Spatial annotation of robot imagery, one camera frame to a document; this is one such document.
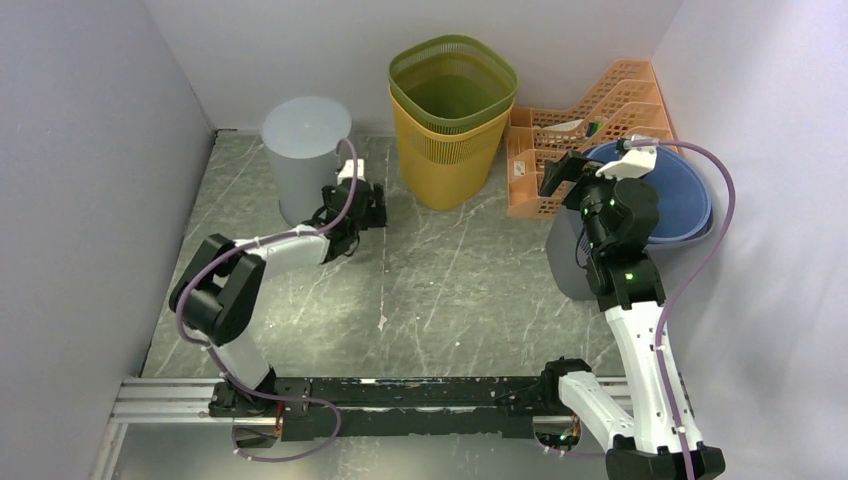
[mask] black cable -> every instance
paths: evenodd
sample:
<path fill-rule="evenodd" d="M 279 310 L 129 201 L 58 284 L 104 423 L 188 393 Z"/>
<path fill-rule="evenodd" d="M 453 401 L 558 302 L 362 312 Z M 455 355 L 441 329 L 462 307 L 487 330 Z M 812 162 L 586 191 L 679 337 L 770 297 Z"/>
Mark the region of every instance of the black cable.
<path fill-rule="evenodd" d="M 580 230 L 580 236 L 577 237 L 577 243 L 574 244 L 574 263 L 577 264 L 578 267 L 586 270 L 586 264 L 580 265 L 580 259 L 578 258 L 578 253 L 580 252 L 580 243 L 583 241 L 583 237 L 586 236 L 586 227 L 583 227 Z"/>

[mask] yellow basket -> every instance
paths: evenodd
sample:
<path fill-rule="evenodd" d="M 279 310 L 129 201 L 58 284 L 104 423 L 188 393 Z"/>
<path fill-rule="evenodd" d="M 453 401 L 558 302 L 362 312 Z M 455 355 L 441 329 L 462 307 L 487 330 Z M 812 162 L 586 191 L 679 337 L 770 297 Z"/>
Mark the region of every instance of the yellow basket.
<path fill-rule="evenodd" d="M 433 210 L 447 210 L 483 188 L 512 105 L 479 127 L 457 135 L 427 130 L 398 104 L 394 110 L 400 176 L 412 193 Z"/>

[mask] gray wall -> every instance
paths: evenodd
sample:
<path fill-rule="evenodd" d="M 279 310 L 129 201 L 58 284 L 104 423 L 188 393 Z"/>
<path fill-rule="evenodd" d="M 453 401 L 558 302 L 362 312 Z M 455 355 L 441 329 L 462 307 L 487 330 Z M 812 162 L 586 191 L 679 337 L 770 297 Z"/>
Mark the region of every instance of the gray wall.
<path fill-rule="evenodd" d="M 257 130 L 299 95 L 391 131 L 391 59 L 463 33 L 521 77 L 523 105 L 567 108 L 618 57 L 649 58 L 681 0 L 145 0 L 215 127 Z"/>
<path fill-rule="evenodd" d="M 678 137 L 739 195 L 669 326 L 728 479 L 848 477 L 846 19 L 840 0 L 685 0 L 654 57 Z"/>
<path fill-rule="evenodd" d="M 0 0 L 0 478 L 87 477 L 210 140 L 141 0 Z"/>

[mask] laundry basket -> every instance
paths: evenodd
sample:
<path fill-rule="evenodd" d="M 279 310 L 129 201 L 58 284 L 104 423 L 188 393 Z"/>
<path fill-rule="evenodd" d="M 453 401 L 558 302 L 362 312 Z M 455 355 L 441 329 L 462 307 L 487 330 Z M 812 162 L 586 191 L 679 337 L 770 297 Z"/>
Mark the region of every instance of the laundry basket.
<path fill-rule="evenodd" d="M 518 76 L 479 41 L 445 35 L 396 56 L 389 65 L 389 85 L 398 104 L 424 128 L 456 135 L 507 111 Z"/>
<path fill-rule="evenodd" d="M 483 125 L 442 135 L 415 121 L 391 95 L 400 176 L 425 206 L 453 208 L 483 188 L 509 120 L 507 109 Z"/>

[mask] gray trash can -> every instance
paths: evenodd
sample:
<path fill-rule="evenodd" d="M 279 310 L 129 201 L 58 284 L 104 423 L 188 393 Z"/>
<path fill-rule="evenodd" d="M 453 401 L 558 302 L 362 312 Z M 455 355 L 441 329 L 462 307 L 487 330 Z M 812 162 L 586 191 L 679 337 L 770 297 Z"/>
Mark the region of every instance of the gray trash can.
<path fill-rule="evenodd" d="M 336 183 L 336 145 L 350 134 L 350 113 L 329 98 L 298 97 L 268 114 L 262 142 L 286 223 L 297 225 L 321 208 L 321 188 Z"/>
<path fill-rule="evenodd" d="M 684 252 L 694 248 L 710 236 L 714 223 L 713 216 L 710 215 L 707 225 L 692 239 L 676 243 L 648 245 L 648 252 L 657 265 L 660 275 L 664 278 L 663 284 L 666 287 L 666 294 L 670 292 L 670 285 L 667 284 L 665 274 L 673 268 L 673 263 Z M 577 246 L 581 229 L 580 213 L 561 207 L 554 217 L 550 232 L 548 232 L 548 238 L 545 241 L 545 253 L 548 256 L 548 266 L 551 268 L 554 281 L 563 295 L 577 301 L 595 300 L 596 297 L 589 290 L 589 283 L 586 281 L 586 271 L 580 268 L 574 259 L 574 249 Z M 581 262 L 585 262 L 586 255 L 583 250 L 579 253 L 579 257 Z"/>

